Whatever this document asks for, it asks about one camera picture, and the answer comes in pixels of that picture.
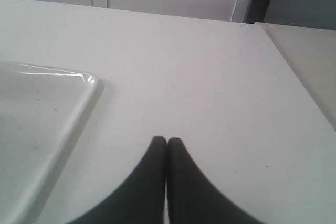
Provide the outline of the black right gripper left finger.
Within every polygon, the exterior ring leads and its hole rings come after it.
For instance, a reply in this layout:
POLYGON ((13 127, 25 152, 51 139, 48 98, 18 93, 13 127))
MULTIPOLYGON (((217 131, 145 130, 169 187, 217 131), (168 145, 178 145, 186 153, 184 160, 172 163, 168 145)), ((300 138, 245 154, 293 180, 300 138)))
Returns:
POLYGON ((155 136, 126 180, 72 223, 163 223, 167 141, 155 136))

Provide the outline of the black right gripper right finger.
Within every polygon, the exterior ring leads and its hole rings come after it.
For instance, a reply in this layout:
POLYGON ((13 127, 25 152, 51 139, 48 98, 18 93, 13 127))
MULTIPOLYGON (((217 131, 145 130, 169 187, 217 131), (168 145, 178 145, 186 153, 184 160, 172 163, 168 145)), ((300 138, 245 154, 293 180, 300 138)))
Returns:
POLYGON ((170 223, 261 223, 206 178, 179 138, 167 143, 166 184, 170 223))

